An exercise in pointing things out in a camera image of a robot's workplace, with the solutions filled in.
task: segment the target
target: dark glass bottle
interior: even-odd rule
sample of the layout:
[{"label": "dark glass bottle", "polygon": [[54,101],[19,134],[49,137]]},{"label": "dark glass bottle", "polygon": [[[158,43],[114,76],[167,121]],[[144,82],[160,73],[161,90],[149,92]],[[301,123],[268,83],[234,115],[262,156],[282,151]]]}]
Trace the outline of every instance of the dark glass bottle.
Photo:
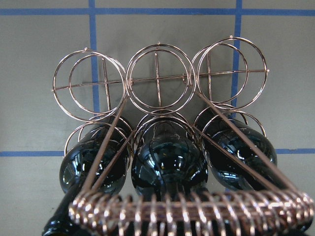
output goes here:
[{"label": "dark glass bottle", "polygon": [[178,192],[204,188],[207,162],[183,124],[172,118],[154,118],[143,127],[143,133],[131,168],[139,195],[149,201],[155,194],[161,201],[168,193],[177,200]]},{"label": "dark glass bottle", "polygon": [[[195,120],[196,127],[202,131],[214,116],[215,114],[210,108],[204,110]],[[275,149],[265,136],[236,119],[230,119],[230,121],[269,158],[270,162],[277,164]],[[204,133],[243,163],[281,187],[281,183],[273,178],[270,169],[221,118],[215,118],[205,128]],[[203,149],[206,158],[210,162],[212,173],[223,186],[231,190],[261,190],[264,188],[251,175],[205,139],[203,140]]]},{"label": "dark glass bottle", "polygon": [[[112,118],[106,120],[106,122],[111,123]],[[90,235],[87,231],[82,230],[79,226],[72,223],[68,216],[68,206],[80,192],[109,127],[110,125],[105,124],[97,125],[97,127],[89,131],[64,157],[60,167],[60,184],[66,195],[54,216],[46,224],[42,234],[43,236]],[[124,119],[120,119],[103,155],[95,176],[95,181],[120,149],[130,133],[131,128],[129,124]],[[112,170],[105,178],[99,191],[111,195],[119,193],[126,179],[126,171],[128,169],[130,156],[131,149],[130,146],[127,145],[121,153],[120,158],[118,158]]]}]

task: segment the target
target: blue grout line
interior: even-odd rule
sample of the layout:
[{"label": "blue grout line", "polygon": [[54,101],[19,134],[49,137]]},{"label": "blue grout line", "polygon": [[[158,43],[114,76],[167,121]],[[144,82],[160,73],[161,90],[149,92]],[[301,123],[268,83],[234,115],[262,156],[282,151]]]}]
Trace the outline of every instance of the blue grout line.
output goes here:
[{"label": "blue grout line", "polygon": [[0,15],[253,15],[315,16],[315,10],[233,8],[2,8]]},{"label": "blue grout line", "polygon": [[[89,0],[90,7],[90,47],[93,50],[97,51],[97,38],[96,38],[96,15],[95,15],[95,0]],[[98,68],[97,68],[97,57],[91,58],[91,67],[92,67],[92,82],[98,82]],[[93,110],[95,112],[100,111],[99,104],[99,89],[97,85],[92,86],[93,91]]]},{"label": "blue grout line", "polygon": [[[276,149],[281,154],[315,154],[315,148]],[[0,151],[0,157],[63,156],[63,151]]]},{"label": "blue grout line", "polygon": [[[236,14],[235,14],[235,26],[234,26],[234,36],[241,37],[241,30],[242,30],[242,0],[236,1]],[[234,41],[234,46],[237,49],[240,49],[240,41]],[[238,52],[233,52],[233,70],[238,70],[239,68],[239,59],[240,55]],[[234,96],[238,91],[238,73],[234,73],[232,75],[232,88],[231,88],[231,97]],[[231,105],[236,107],[237,106],[237,98],[234,98],[231,101]]]}]

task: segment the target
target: wine bottle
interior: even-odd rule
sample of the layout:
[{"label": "wine bottle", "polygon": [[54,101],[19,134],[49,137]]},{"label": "wine bottle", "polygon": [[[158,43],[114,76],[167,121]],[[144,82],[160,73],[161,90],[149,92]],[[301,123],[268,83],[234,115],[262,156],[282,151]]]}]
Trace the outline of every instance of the wine bottle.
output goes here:
[{"label": "wine bottle", "polygon": [[[273,173],[269,168],[220,117],[215,118],[207,125],[214,116],[215,114],[210,108],[204,110],[195,120],[196,127],[201,131],[204,130],[209,138],[263,177],[278,187],[283,187],[280,182],[277,182],[277,178],[273,178]],[[270,162],[277,164],[275,149],[265,136],[236,119],[230,118],[230,121],[269,158]],[[231,190],[264,189],[251,175],[205,139],[203,140],[203,151],[210,162],[212,173],[223,186]]]},{"label": "wine bottle", "polygon": [[[64,157],[60,167],[60,184],[65,196],[57,208],[54,216],[48,221],[44,228],[43,236],[89,236],[90,234],[74,224],[68,216],[68,206],[80,192],[81,187],[89,173],[90,167],[96,157],[100,145],[108,132],[110,125],[100,124],[89,131],[80,142],[75,145]],[[115,156],[126,137],[131,133],[131,127],[123,118],[118,122],[108,147],[102,157],[95,181]],[[114,195],[122,189],[129,158],[131,156],[130,146],[124,149],[120,158],[114,164],[108,176],[103,181],[99,191]]]},{"label": "wine bottle", "polygon": [[145,201],[152,194],[173,201],[177,193],[188,194],[204,187],[208,167],[202,152],[185,126],[172,118],[155,118],[143,127],[131,167],[132,183]]}]

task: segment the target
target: blue grid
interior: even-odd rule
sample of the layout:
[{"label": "blue grid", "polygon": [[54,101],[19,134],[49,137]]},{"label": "blue grid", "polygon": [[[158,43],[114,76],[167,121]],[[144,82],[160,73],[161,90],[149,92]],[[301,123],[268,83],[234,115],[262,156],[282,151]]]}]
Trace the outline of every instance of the blue grid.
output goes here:
[{"label": "blue grid", "polygon": [[[236,0],[235,8],[97,8],[95,0],[89,0],[88,8],[8,8],[0,9],[0,16],[26,16],[26,15],[89,15],[90,18],[90,48],[97,50],[96,15],[234,15],[234,36],[241,36],[242,16],[304,16],[314,17],[315,10],[302,9],[244,9],[242,0]],[[92,59],[92,81],[98,82],[96,58]],[[233,70],[239,68],[239,54],[234,52]],[[237,93],[238,74],[233,74],[231,96]],[[99,112],[98,86],[93,86],[94,110]],[[277,149],[277,154],[315,154],[315,148]],[[63,151],[0,151],[0,157],[9,156],[63,156]]]}]

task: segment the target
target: spiral wire wrapping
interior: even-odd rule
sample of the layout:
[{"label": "spiral wire wrapping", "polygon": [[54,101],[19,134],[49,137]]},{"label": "spiral wire wrapping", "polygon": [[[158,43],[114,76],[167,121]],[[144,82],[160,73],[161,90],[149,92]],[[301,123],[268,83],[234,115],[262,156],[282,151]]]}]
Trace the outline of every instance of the spiral wire wrapping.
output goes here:
[{"label": "spiral wire wrapping", "polygon": [[[239,40],[252,46],[261,57],[263,69],[249,70],[248,63],[244,54],[236,47],[227,43],[227,41],[234,40]],[[227,46],[238,52],[245,64],[245,70],[212,72],[210,67],[210,51],[216,46]],[[186,73],[183,75],[161,77],[159,75],[158,52],[169,53],[172,56],[175,56],[175,58],[177,58],[184,66]],[[71,56],[83,53],[88,53],[88,55],[78,60],[74,64],[69,76],[68,86],[56,87],[57,73],[62,64]],[[132,88],[133,84],[138,84],[141,81],[145,80],[132,78],[132,72],[136,63],[143,56],[149,53],[155,54],[156,77],[147,78],[147,80],[157,81],[157,95],[159,104],[158,107],[151,106],[142,102],[137,97],[135,91]],[[122,81],[109,82],[107,81],[107,78],[104,78],[104,82],[100,83],[72,85],[71,76],[73,70],[78,66],[80,62],[90,57],[99,57],[102,59],[104,77],[106,77],[105,61],[107,60],[112,63],[114,67],[118,70]],[[206,57],[208,59],[208,72],[202,74],[200,73],[200,68],[203,60]],[[200,60],[195,70],[193,64],[195,61],[198,60],[198,58],[200,58]],[[211,76],[242,72],[246,74],[244,84],[233,97],[221,102],[212,101]],[[263,73],[263,82],[254,98],[248,103],[239,107],[233,107],[226,104],[226,102],[231,101],[241,93],[241,91],[247,84],[249,73],[252,72]],[[67,115],[77,120],[86,121],[88,122],[88,124],[97,123],[99,120],[102,120],[103,118],[117,112],[115,118],[116,121],[113,121],[113,127],[115,127],[114,124],[115,122],[117,123],[117,119],[119,119],[127,98],[130,98],[134,106],[137,107],[139,110],[145,112],[147,115],[162,117],[165,115],[175,114],[177,111],[186,106],[186,104],[191,100],[192,96],[196,94],[210,107],[213,106],[214,109],[220,108],[223,110],[227,110],[225,114],[239,113],[244,118],[245,122],[247,121],[244,115],[253,118],[260,126],[262,133],[265,135],[264,129],[261,126],[260,122],[251,115],[241,112],[239,109],[252,104],[261,95],[262,90],[265,87],[267,72],[268,70],[262,52],[250,41],[232,36],[203,48],[196,54],[192,61],[190,61],[190,59],[183,51],[175,46],[160,43],[148,46],[138,51],[131,58],[126,73],[123,66],[117,60],[98,52],[85,49],[66,56],[57,66],[56,72],[54,74],[53,92],[58,105]],[[200,77],[208,77],[209,79],[209,98],[207,98],[207,96],[201,90],[201,84],[199,81]],[[162,79],[183,79],[184,83],[186,84],[182,95],[175,102],[169,103],[168,105],[164,106],[162,106],[159,85],[159,81]],[[95,112],[88,110],[77,101],[72,93],[72,87],[96,84],[104,84],[106,86],[106,92],[108,93],[108,85],[110,83],[122,83],[123,95],[118,106],[115,108],[111,108],[109,94],[107,94],[107,112]],[[57,91],[60,89],[69,89],[71,97],[73,98],[75,103],[84,111],[94,114],[94,117],[92,117],[91,119],[85,119],[68,111],[61,104],[61,100],[57,96]],[[169,110],[176,104],[177,108],[175,108],[174,110]],[[220,111],[217,113],[218,116],[222,117],[222,113]],[[134,135],[134,137],[139,135],[139,130],[144,127],[144,125],[146,125],[148,122],[151,122],[155,119],[151,118],[150,120],[147,120],[148,118],[150,118],[147,117],[147,115],[143,119],[141,119],[137,129],[134,130],[131,135]],[[176,117],[173,119],[179,119],[181,121],[184,121],[184,125],[187,124],[185,118],[181,117],[181,115],[179,114],[177,114]],[[79,139],[83,127],[84,125],[79,126],[75,130],[80,130]],[[188,127],[190,128],[190,130],[192,131],[192,135],[194,136],[194,131],[198,130],[196,130],[195,126],[193,125],[188,124]],[[203,138],[207,138],[204,137],[204,134],[202,132],[199,133],[199,135],[203,136]],[[139,140],[134,141],[135,145],[137,145],[139,142]],[[67,144],[68,140],[64,149],[65,153],[67,152]],[[255,174],[255,177],[258,180],[261,178],[261,176],[259,177],[259,174],[257,174],[255,171],[250,173]],[[193,234],[196,234],[198,236],[276,235],[277,233],[285,233],[289,229],[302,228],[312,221],[314,216],[313,200],[306,193],[298,191],[294,187],[294,185],[290,183],[290,181],[288,181],[287,184],[288,189],[285,190],[279,190],[272,183],[266,184],[265,186],[268,190],[237,191],[225,193],[203,192],[200,194],[191,193],[188,197],[185,197],[181,193],[179,193],[179,201],[177,202],[172,202],[168,194],[165,195],[165,201],[162,202],[158,202],[155,195],[152,196],[152,200],[150,202],[143,201],[143,198],[140,196],[139,200],[134,202],[131,196],[127,196],[124,199],[122,199],[118,195],[110,197],[109,195],[104,195],[102,193],[96,192],[96,188],[91,189],[89,183],[85,183],[85,186],[83,186],[83,190],[78,194],[73,203],[69,206],[69,216],[71,220],[74,221],[76,224],[79,224],[83,228],[88,229],[95,235],[111,235],[115,233],[120,236],[128,235],[128,233],[130,233],[130,228],[133,228],[132,233],[136,236],[145,234],[163,236],[166,233],[168,236],[175,236],[178,234],[178,230],[180,227],[182,228],[181,230],[186,236],[190,236]],[[147,232],[143,231],[143,224],[147,224]]]},{"label": "spiral wire wrapping", "polygon": [[134,223],[136,235],[141,223],[149,222],[148,235],[176,235],[176,222],[184,222],[185,235],[191,234],[190,222],[198,225],[197,235],[255,236],[273,235],[308,224],[314,216],[314,203],[303,192],[290,190],[237,191],[191,194],[193,201],[179,195],[179,202],[123,201],[100,193],[86,192],[76,197],[69,207],[70,218],[97,235],[106,235],[109,225],[124,235],[126,225]]}]

